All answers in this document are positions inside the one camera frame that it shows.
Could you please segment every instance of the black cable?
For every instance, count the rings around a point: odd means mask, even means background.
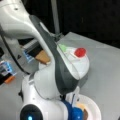
[[[27,71],[25,71],[25,70],[20,66],[20,64],[19,64],[18,61],[16,60],[15,56],[13,55],[11,49],[9,48],[9,45],[7,44],[7,42],[6,42],[5,38],[4,38],[4,31],[3,31],[3,29],[2,29],[1,24],[0,24],[0,36],[1,36],[1,38],[2,38],[2,40],[3,40],[3,42],[4,42],[4,44],[5,44],[6,48],[8,49],[11,57],[12,57],[13,60],[15,61],[16,65],[19,67],[19,69],[20,69],[22,72],[24,72],[25,74],[29,75],[30,73],[28,73]]]

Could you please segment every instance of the black background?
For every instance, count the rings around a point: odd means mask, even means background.
[[[60,30],[120,48],[120,0],[57,0]],[[51,0],[28,0],[26,9],[54,33]]]

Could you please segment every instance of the metal rod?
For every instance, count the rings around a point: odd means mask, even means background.
[[[52,13],[53,13],[55,33],[60,34],[57,1],[56,0],[51,0],[51,5],[52,5]]]

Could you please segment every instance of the red object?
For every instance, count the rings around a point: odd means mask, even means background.
[[[76,49],[74,53],[77,57],[84,57],[86,54],[86,49],[85,48],[78,48]]]

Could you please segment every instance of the table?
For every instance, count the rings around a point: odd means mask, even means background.
[[[117,120],[120,116],[120,49],[71,32],[59,43],[86,48],[90,70],[80,93],[97,103],[102,120]],[[23,78],[19,72],[11,84],[0,86],[0,120],[17,120],[22,106],[18,92]]]
[[[69,33],[59,43],[84,47],[90,60],[88,80],[80,93],[93,99],[102,120],[118,120],[120,116],[120,49]]]

